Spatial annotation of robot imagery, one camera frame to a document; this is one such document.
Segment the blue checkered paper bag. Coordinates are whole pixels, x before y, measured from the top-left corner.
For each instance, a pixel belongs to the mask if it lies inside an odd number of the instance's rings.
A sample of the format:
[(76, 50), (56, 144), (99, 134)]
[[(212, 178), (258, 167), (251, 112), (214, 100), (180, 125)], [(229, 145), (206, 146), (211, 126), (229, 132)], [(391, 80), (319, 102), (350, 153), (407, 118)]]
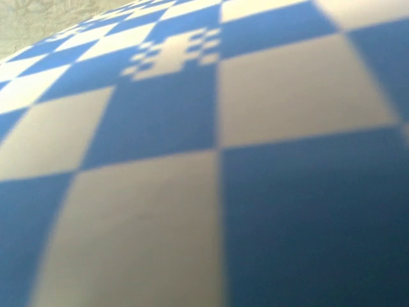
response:
[(1, 60), (2, 306), (407, 306), (408, 2), (134, 1)]

